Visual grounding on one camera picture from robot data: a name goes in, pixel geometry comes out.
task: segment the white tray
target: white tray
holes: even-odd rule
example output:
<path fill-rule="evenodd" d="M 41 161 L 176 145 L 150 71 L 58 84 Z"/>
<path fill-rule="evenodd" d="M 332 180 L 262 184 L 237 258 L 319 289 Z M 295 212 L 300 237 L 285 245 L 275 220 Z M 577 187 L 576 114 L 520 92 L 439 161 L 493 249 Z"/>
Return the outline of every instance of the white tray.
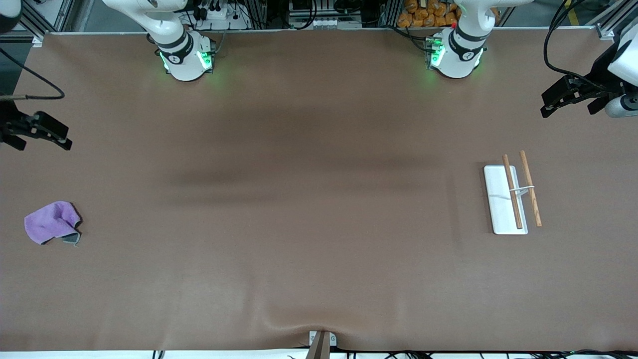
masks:
<path fill-rule="evenodd" d="M 519 211 L 521 212 L 521 222 L 523 228 L 516 228 L 514 209 L 510 199 L 510 188 L 507 185 L 507 176 L 504 165 L 487 165 L 483 168 L 485 173 L 485 183 L 487 187 L 487 200 L 489 211 L 492 216 L 492 228 L 494 234 L 527 234 L 527 222 L 523 210 L 523 201 L 518 198 Z M 516 167 L 510 166 L 514 188 L 518 188 L 518 177 Z"/>

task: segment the brown tablecloth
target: brown tablecloth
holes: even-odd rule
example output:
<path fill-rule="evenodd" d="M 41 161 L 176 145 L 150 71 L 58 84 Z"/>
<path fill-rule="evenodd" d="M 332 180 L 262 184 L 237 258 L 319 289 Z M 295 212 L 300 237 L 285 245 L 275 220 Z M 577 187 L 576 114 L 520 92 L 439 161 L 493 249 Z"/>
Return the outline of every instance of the brown tablecloth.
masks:
<path fill-rule="evenodd" d="M 143 36 L 47 36 L 27 65 L 67 96 L 20 108 L 74 145 L 0 149 L 0 349 L 294 347 L 318 328 L 359 350 L 638 349 L 638 122 L 542 119 L 544 36 L 495 31 L 452 80 L 391 31 L 230 34 L 189 83 Z M 609 44 L 557 31 L 551 57 L 586 73 Z M 496 236 L 482 167 L 520 149 L 544 227 Z M 78 248 L 24 232 L 58 200 Z"/>

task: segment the wooden chopstick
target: wooden chopstick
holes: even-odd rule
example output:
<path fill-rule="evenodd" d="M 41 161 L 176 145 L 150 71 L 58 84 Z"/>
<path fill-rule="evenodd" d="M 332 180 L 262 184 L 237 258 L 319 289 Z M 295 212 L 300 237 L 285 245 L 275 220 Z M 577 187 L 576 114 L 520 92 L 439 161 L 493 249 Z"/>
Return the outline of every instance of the wooden chopstick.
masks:
<path fill-rule="evenodd" d="M 510 188 L 510 199 L 512 200 L 512 207 L 514 208 L 514 219 L 516 219 L 516 228 L 523 228 L 523 221 L 521 221 L 521 212 L 518 208 L 518 198 L 516 197 L 516 191 L 514 189 L 514 180 L 512 179 L 512 173 L 510 172 L 510 160 L 507 155 L 503 155 L 503 165 L 505 165 L 505 174 L 507 175 L 507 185 Z"/>
<path fill-rule="evenodd" d="M 521 151 L 521 161 L 523 162 L 523 173 L 525 173 L 525 181 L 527 181 L 528 186 L 533 186 L 534 184 L 531 182 L 531 174 L 530 167 L 527 164 L 527 156 L 525 155 L 525 151 Z M 538 203 L 536 202 L 536 192 L 534 191 L 534 187 L 530 188 L 530 199 L 531 199 L 531 208 L 534 211 L 534 221 L 536 222 L 537 227 L 542 227 L 543 223 L 540 221 L 540 212 L 538 211 Z"/>

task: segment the cable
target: cable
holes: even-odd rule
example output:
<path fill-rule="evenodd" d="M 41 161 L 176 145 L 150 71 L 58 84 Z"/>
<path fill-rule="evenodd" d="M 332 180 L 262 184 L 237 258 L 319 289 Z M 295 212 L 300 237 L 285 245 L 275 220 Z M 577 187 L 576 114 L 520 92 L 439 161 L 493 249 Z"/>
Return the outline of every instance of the cable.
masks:
<path fill-rule="evenodd" d="M 420 37 L 420 36 L 414 36 L 412 34 L 410 34 L 410 30 L 408 30 L 408 28 L 405 28 L 405 33 L 403 31 L 401 31 L 398 27 L 394 27 L 392 25 L 384 25 L 382 27 L 387 27 L 389 29 L 394 30 L 394 32 L 396 32 L 397 34 L 400 34 L 401 36 L 405 37 L 405 38 L 409 38 L 410 41 L 412 42 L 412 44 L 414 46 L 416 46 L 417 49 L 423 51 L 423 52 L 427 52 L 427 53 L 432 53 L 432 50 L 428 50 L 424 47 L 422 47 L 421 45 L 419 45 L 419 43 L 417 43 L 417 41 L 425 41 L 426 38 L 424 37 Z"/>
<path fill-rule="evenodd" d="M 158 352 L 157 350 L 153 351 L 153 358 L 152 359 L 155 359 L 155 353 L 157 353 L 157 352 Z M 158 359 L 163 359 L 165 353 L 166 353 L 165 350 L 159 350 Z"/>
<path fill-rule="evenodd" d="M 4 51 L 3 49 L 0 49 L 0 53 L 2 53 L 2 55 L 5 55 L 6 58 L 11 60 L 12 63 L 15 63 L 16 65 L 20 66 L 23 70 L 29 72 L 31 75 L 34 75 L 35 77 L 39 78 L 40 80 L 42 80 L 44 83 L 54 88 L 54 90 L 56 90 L 59 93 L 59 95 L 56 95 L 56 96 L 35 96 L 35 95 L 0 96 L 0 100 L 60 100 L 61 98 L 64 98 L 65 96 L 64 91 L 62 91 L 62 89 L 57 87 L 53 82 L 50 82 L 49 80 L 45 79 L 40 74 L 38 74 L 37 72 L 24 66 L 23 64 L 20 63 L 20 61 L 14 59 L 11 55 L 7 54 L 6 51 Z"/>
<path fill-rule="evenodd" d="M 609 91 L 608 89 L 606 89 L 604 86 L 597 84 L 589 79 L 587 79 L 585 76 L 579 75 L 578 73 L 575 72 L 571 72 L 568 70 L 564 70 L 562 68 L 558 68 L 554 65 L 552 65 L 549 62 L 549 57 L 547 55 L 547 46 L 549 44 L 549 39 L 552 36 L 552 33 L 554 33 L 554 30 L 556 30 L 558 28 L 558 26 L 560 26 L 560 24 L 563 22 L 563 20 L 565 20 L 565 18 L 567 18 L 567 15 L 569 14 L 569 11 L 571 11 L 573 8 L 575 8 L 576 6 L 578 6 L 579 4 L 581 4 L 584 0 L 575 0 L 573 1 L 570 6 L 568 8 L 566 8 L 562 13 L 561 10 L 565 7 L 565 4 L 567 4 L 567 1 L 569 0 L 563 0 L 563 2 L 561 3 L 560 7 L 558 8 L 558 10 L 556 10 L 556 13 L 554 14 L 554 17 L 552 18 L 552 21 L 549 24 L 549 30 L 547 32 L 547 36 L 545 37 L 545 42 L 543 43 L 543 59 L 545 61 L 545 65 L 550 68 L 551 70 L 558 72 L 558 73 L 563 73 L 565 75 L 570 75 L 573 76 L 587 84 L 589 84 L 590 86 L 593 86 L 595 89 L 605 92 L 605 93 L 610 93 L 611 91 Z"/>
<path fill-rule="evenodd" d="M 219 51 L 221 51 L 221 46 L 224 44 L 224 39 L 226 38 L 226 32 L 227 32 L 227 31 L 228 31 L 228 30 L 224 30 L 224 34 L 223 34 L 223 35 L 221 35 L 221 41 L 219 42 L 219 46 L 217 46 L 217 48 L 215 49 L 215 55 L 216 55 Z"/>
<path fill-rule="evenodd" d="M 315 19 L 317 18 L 317 11 L 318 11 L 318 9 L 317 9 L 317 1 L 316 0 L 313 0 L 313 4 L 315 6 L 314 15 L 311 15 L 310 18 L 308 19 L 308 21 L 306 22 L 306 24 L 303 25 L 302 27 L 299 27 L 299 28 L 290 25 L 288 23 L 288 21 L 286 21 L 286 17 L 285 17 L 286 10 L 284 10 L 283 12 L 281 11 L 282 9 L 284 9 L 283 5 L 285 5 L 287 2 L 288 2 L 288 0 L 280 0 L 280 2 L 279 2 L 279 18 L 281 19 L 281 25 L 282 26 L 286 26 L 288 29 L 303 30 L 303 29 L 307 28 L 308 26 L 312 25 L 315 22 Z M 310 9 L 309 13 L 310 14 L 313 13 L 313 9 L 312 8 Z"/>
<path fill-rule="evenodd" d="M 510 12 L 509 12 L 509 13 L 507 13 L 507 17 L 505 17 L 505 18 L 501 18 L 501 20 L 500 20 L 500 21 L 499 21 L 499 23 L 498 23 L 498 25 L 499 25 L 500 27 L 505 26 L 505 23 L 507 22 L 507 20 L 509 20 L 509 19 L 510 19 L 510 17 L 511 17 L 511 16 L 512 16 L 512 14 L 514 13 L 514 10 L 516 10 L 516 8 L 517 8 L 517 7 L 518 7 L 518 6 L 514 6 L 514 7 L 512 8 L 512 10 L 510 10 Z"/>
<path fill-rule="evenodd" d="M 191 14 L 190 14 L 190 12 L 188 12 L 188 10 L 181 10 L 181 11 L 178 11 L 178 12 L 179 12 L 179 13 L 185 13 L 185 14 L 186 14 L 186 16 L 188 16 L 188 23 L 189 23 L 189 25 L 191 26 L 191 28 L 192 28 L 193 30 L 195 30 L 195 25 L 193 24 L 193 20 L 191 19 Z"/>
<path fill-rule="evenodd" d="M 414 39 L 414 37 L 412 37 L 412 35 L 410 35 L 410 30 L 408 30 L 408 28 L 405 28 L 405 32 L 408 34 L 408 36 L 410 37 L 410 41 L 412 41 L 412 43 L 414 44 L 414 46 L 417 47 L 417 49 L 423 51 L 423 52 L 428 52 L 428 50 L 425 47 L 422 47 L 421 45 L 419 45 L 417 43 L 417 41 Z"/>
<path fill-rule="evenodd" d="M 234 8 L 235 8 L 235 9 L 234 9 L 234 10 L 235 10 L 235 12 L 237 12 L 237 7 L 238 7 L 237 1 L 236 1 L 236 2 L 234 2 L 234 4 L 235 4 L 235 6 L 234 6 Z M 242 12 L 245 16 L 247 16 L 247 17 L 248 17 L 249 19 L 251 19 L 253 22 L 256 22 L 257 24 L 259 24 L 259 26 L 260 26 L 260 27 L 262 27 L 262 26 L 264 26 L 264 25 L 268 26 L 268 22 L 262 22 L 262 21 L 259 21 L 259 20 L 255 20 L 255 18 L 253 18 L 253 17 L 252 17 L 252 16 L 251 16 L 248 12 L 244 11 L 244 8 L 243 8 L 243 7 L 239 6 L 239 9 L 241 10 L 241 12 Z"/>
<path fill-rule="evenodd" d="M 419 36 L 413 36 L 413 35 L 410 35 L 410 34 L 406 34 L 403 31 L 401 31 L 398 27 L 395 27 L 395 26 L 392 26 L 392 25 L 384 25 L 382 27 L 387 27 L 389 29 L 392 29 L 392 30 L 394 30 L 395 33 L 400 34 L 401 36 L 403 36 L 405 38 L 413 38 L 414 40 L 421 40 L 421 41 L 425 41 L 426 40 L 426 38 L 424 38 L 424 37 L 419 37 Z"/>

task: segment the metal bracket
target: metal bracket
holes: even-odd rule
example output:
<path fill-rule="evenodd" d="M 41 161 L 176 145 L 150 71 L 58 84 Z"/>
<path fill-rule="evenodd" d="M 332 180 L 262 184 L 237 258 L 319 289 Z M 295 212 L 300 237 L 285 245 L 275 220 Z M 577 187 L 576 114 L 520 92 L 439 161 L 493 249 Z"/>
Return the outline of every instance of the metal bracket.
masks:
<path fill-rule="evenodd" d="M 42 40 L 34 36 L 33 40 L 31 40 L 31 45 L 34 48 L 42 47 Z"/>
<path fill-rule="evenodd" d="M 309 345 L 313 345 L 313 341 L 315 341 L 316 335 L 317 335 L 316 330 L 310 331 L 309 341 L 308 341 Z M 328 335 L 330 335 L 330 346 L 336 347 L 337 346 L 337 336 L 334 335 L 333 333 L 330 333 L 330 332 L 328 333 Z"/>
<path fill-rule="evenodd" d="M 598 33 L 598 37 L 601 40 L 612 40 L 612 41 L 614 40 L 614 31 L 613 30 L 605 31 L 605 29 L 603 29 L 600 24 L 596 24 L 596 32 Z"/>
<path fill-rule="evenodd" d="M 306 355 L 306 359 L 330 359 L 330 340 L 334 337 L 336 342 L 337 337 L 325 331 L 315 332 L 315 336 L 312 336 L 311 332 L 311 340 L 312 343 L 310 345 L 310 349 L 308 350 L 308 354 Z"/>

